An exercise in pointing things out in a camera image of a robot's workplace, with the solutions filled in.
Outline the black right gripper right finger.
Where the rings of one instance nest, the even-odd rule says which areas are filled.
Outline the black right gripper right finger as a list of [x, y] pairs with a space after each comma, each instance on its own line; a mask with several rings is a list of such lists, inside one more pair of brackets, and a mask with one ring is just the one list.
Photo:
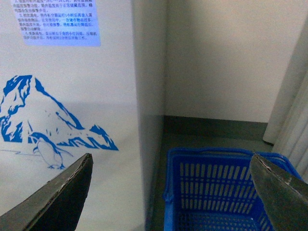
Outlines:
[[255, 154], [250, 161], [252, 180], [276, 231], [308, 229], [308, 185]]

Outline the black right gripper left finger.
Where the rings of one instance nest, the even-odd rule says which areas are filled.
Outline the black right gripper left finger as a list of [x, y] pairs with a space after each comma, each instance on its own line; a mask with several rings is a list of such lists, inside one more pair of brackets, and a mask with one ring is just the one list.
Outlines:
[[0, 217], [2, 231], [74, 231], [88, 196], [93, 159], [84, 154]]

